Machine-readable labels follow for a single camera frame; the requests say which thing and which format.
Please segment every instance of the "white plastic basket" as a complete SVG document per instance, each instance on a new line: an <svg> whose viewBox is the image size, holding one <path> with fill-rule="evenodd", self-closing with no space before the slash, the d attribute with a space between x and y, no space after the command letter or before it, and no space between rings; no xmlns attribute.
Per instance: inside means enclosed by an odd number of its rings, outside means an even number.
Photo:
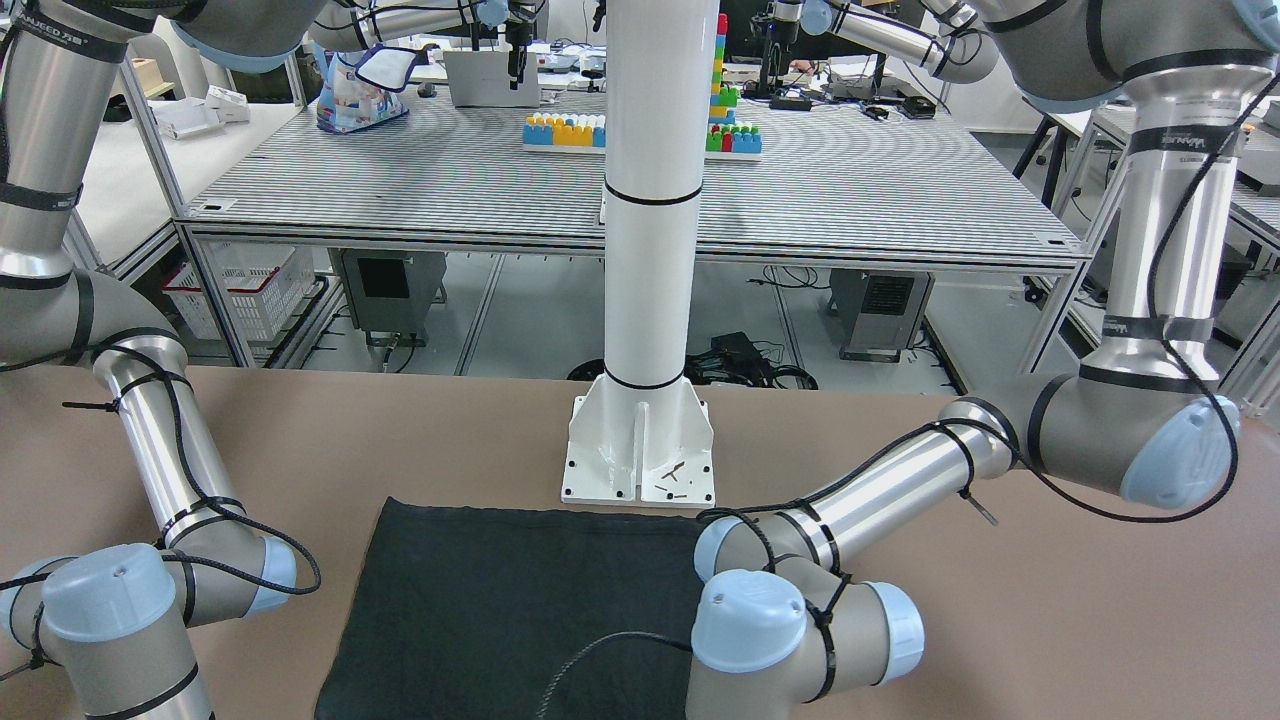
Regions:
<svg viewBox="0 0 1280 720"><path fill-rule="evenodd" d="M236 327L255 342L274 340L315 282L311 252L305 249L224 243L214 249L214 258L221 266ZM183 263L161 291L197 338L218 340L218 325L195 268Z"/></svg>

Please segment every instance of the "brown table surface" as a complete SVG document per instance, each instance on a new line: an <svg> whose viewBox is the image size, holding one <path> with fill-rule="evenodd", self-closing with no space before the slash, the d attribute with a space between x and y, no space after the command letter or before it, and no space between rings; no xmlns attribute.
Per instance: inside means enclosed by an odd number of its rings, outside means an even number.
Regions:
<svg viewBox="0 0 1280 720"><path fill-rule="evenodd" d="M568 413L584 387L212 368L191 375L251 514L301 538L325 571L315 596L192 632L223 720L311 716L387 496L559 507ZM727 503L809 491L932 419L946 401L701 392ZM0 574L155 537L119 421L59 406L101 397L79 370L0 375ZM928 629L920 667L795 717L1280 717L1280 493L1272 482L1280 439L1254 424L1242 446L1238 489L1176 527L1094 518L1024 473L977 488L998 528L959 498L943 502L855 566L860 578L899 584L919 605ZM22 660L0 642L0 669ZM77 716L59 669L0 685L0 717Z"/></svg>

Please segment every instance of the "dark green towel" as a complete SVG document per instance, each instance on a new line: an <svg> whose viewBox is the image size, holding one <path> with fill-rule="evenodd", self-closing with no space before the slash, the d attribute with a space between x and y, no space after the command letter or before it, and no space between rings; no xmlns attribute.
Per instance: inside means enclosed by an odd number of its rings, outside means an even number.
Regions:
<svg viewBox="0 0 1280 720"><path fill-rule="evenodd" d="M686 518L413 507L388 498L317 720L534 716L591 641L687 642L701 525ZM684 717L690 657L613 643L561 683L553 719Z"/></svg>

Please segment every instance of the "white pillar base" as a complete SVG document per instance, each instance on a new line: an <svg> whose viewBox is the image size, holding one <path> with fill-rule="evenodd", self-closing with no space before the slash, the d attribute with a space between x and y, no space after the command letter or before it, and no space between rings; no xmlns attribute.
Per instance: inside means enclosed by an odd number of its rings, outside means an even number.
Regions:
<svg viewBox="0 0 1280 720"><path fill-rule="evenodd" d="M655 413L650 402L630 404L630 437L611 438L605 395L628 395L608 375L596 378L585 397L573 401L568 427L568 459L561 500L584 505L646 505L655 507L712 507L716 473L712 464L712 424L707 405L685 378L640 397L675 402L676 442L653 442ZM663 446L675 447L663 452Z"/></svg>

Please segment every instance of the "small white box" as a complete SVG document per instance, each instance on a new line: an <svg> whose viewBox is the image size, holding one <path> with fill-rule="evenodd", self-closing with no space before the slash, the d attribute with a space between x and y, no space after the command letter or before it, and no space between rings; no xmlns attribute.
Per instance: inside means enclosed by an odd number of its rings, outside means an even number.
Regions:
<svg viewBox="0 0 1280 720"><path fill-rule="evenodd" d="M209 86L209 95L205 96L205 108L218 113L218 117L224 123L248 122L248 97L225 87Z"/></svg>
<svg viewBox="0 0 1280 720"><path fill-rule="evenodd" d="M174 140L183 140L223 127L218 113L210 110L198 97L159 105L154 110L160 132Z"/></svg>

